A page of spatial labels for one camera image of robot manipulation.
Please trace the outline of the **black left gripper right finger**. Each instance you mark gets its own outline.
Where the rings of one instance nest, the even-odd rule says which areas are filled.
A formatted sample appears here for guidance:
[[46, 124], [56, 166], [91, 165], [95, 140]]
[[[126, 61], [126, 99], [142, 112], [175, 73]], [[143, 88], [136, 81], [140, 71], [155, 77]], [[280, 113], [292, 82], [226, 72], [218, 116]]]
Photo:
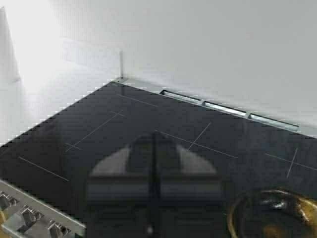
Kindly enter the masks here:
[[156, 131], [155, 177], [160, 237], [212, 237], [224, 200], [223, 183], [214, 166]]

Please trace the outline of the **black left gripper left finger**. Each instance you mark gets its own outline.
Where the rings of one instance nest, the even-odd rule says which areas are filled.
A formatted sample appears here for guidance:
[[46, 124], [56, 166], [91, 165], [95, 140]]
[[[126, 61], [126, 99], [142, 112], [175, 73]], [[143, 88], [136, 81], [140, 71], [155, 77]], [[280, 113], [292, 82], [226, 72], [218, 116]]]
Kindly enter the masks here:
[[155, 234], [155, 134], [147, 133], [98, 162], [86, 185], [87, 238]]

